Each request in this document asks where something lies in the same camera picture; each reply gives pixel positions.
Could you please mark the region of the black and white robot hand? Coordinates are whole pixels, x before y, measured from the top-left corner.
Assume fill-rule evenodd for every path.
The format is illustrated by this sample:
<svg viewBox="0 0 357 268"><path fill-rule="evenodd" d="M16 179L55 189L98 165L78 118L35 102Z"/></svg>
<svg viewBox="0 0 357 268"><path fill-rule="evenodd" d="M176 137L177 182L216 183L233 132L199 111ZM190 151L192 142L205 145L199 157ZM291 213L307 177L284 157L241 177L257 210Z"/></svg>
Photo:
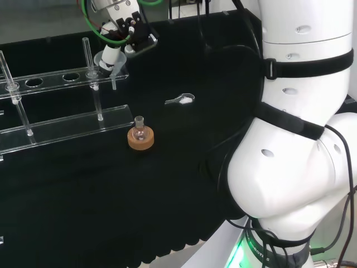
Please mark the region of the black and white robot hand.
<svg viewBox="0 0 357 268"><path fill-rule="evenodd" d="M99 60L100 72L109 77L121 53L133 57L158 43L157 34L149 25L143 8L153 7L162 1L91 1L94 12L107 18L97 32L105 43Z"/></svg>

